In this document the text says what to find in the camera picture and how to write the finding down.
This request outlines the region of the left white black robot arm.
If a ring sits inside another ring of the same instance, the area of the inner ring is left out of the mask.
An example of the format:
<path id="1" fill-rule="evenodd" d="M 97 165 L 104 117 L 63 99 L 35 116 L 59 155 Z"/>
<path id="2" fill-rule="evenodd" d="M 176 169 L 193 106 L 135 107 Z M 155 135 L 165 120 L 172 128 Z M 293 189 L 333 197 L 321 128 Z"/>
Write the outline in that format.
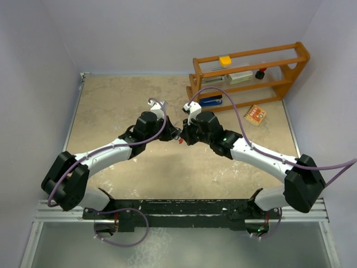
<path id="1" fill-rule="evenodd" d="M 136 124 L 114 141 L 89 152 L 73 155 L 60 153 L 45 176 L 41 188 L 48 194 L 48 207 L 69 211 L 76 206 L 94 209 L 102 219 L 113 216 L 113 198 L 103 190 L 88 187 L 88 180 L 96 173 L 118 162 L 130 160 L 154 141 L 171 141 L 179 136 L 168 117 L 158 118 L 153 112 L 143 112 Z"/>

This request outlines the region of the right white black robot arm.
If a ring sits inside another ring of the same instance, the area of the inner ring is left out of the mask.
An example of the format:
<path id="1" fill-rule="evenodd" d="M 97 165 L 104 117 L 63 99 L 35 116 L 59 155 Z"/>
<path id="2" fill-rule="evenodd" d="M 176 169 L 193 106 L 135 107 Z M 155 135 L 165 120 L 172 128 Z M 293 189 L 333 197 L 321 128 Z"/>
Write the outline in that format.
<path id="1" fill-rule="evenodd" d="M 254 166 L 282 183 L 253 194 L 248 204 L 253 218 L 262 218 L 269 210 L 286 206 L 308 213 L 326 186 L 310 156 L 296 158 L 249 145 L 241 134 L 223 129 L 213 112 L 201 112 L 194 119 L 185 119 L 182 126 L 180 137 L 187 145 L 205 143 L 217 155 Z"/>

